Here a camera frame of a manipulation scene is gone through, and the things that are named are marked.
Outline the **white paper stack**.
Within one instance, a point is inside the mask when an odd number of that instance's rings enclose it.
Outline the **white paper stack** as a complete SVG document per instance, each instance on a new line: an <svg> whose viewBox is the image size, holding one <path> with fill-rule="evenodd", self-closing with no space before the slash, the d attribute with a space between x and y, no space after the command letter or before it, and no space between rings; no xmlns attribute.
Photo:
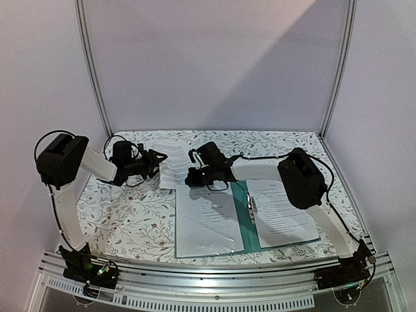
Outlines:
<svg viewBox="0 0 416 312"><path fill-rule="evenodd" d="M169 140L156 140L151 146L155 151L167 155L159 165L159 188L175 189L178 185L184 185L188 169L192 167L189 147L184 142Z"/></svg>

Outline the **white printed paper sheet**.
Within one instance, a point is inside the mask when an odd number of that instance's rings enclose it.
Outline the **white printed paper sheet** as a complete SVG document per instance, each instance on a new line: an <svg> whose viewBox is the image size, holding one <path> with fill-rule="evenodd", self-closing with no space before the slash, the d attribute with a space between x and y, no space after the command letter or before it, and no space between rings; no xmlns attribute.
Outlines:
<svg viewBox="0 0 416 312"><path fill-rule="evenodd" d="M175 256L230 255L244 250L231 189L178 185L175 190Z"/></svg>

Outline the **teal plastic folder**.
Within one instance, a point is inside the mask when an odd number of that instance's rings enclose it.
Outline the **teal plastic folder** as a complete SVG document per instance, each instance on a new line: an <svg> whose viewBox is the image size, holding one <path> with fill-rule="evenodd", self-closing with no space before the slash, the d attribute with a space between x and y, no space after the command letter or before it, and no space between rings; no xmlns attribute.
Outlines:
<svg viewBox="0 0 416 312"><path fill-rule="evenodd" d="M240 233L242 236L243 244L244 244L244 250L241 252L235 252L233 254L249 254L249 253L255 253L255 252L264 252L269 251L273 248L261 248L259 245L259 239L257 236L257 230L255 224L251 223L248 208L247 208L247 201L246 201L246 193L248 192L246 182L237 182L237 183L230 183L227 188L220 188L219 183L215 183L214 189L211 191L221 191L226 189L231 189L233 199L235 202L235 208L237 211L237 217L239 221L240 226Z"/></svg>

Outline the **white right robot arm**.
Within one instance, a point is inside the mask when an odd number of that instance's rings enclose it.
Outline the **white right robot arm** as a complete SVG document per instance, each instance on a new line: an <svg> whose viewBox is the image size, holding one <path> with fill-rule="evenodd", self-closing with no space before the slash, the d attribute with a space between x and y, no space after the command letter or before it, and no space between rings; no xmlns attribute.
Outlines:
<svg viewBox="0 0 416 312"><path fill-rule="evenodd" d="M280 181L289 202L304 210L324 230L335 247L339 261L336 278L350 283L361 273L367 253L363 240L350 232L330 203L329 186L316 166L318 159L302 148L285 155L246 157L242 153L226 157L214 142L188 152L193 166L185 179L189 187L207 187L215 181Z"/></svg>

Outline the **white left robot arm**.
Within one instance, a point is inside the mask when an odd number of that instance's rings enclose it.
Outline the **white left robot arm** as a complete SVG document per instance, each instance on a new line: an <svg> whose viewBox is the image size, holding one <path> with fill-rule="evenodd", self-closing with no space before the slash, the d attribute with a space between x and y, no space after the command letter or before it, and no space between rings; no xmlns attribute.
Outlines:
<svg viewBox="0 0 416 312"><path fill-rule="evenodd" d="M97 152L85 136L66 130L44 134L34 147L34 161L43 184L49 190L62 247L87 254L89 246L77 214L75 180L82 168L103 183L122 186L132 176L144 181L159 172L168 156L143 144L121 139L112 145L111 156Z"/></svg>

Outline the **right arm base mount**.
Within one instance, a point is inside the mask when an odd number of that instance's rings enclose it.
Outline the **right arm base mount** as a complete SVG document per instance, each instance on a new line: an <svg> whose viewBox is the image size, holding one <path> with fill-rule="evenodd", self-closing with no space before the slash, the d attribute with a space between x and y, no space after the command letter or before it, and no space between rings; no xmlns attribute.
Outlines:
<svg viewBox="0 0 416 312"><path fill-rule="evenodd" d="M319 290L332 289L335 299L343 306L358 302L362 290L376 272L376 258L363 239L349 258L338 258L339 264L318 269L314 281Z"/></svg>

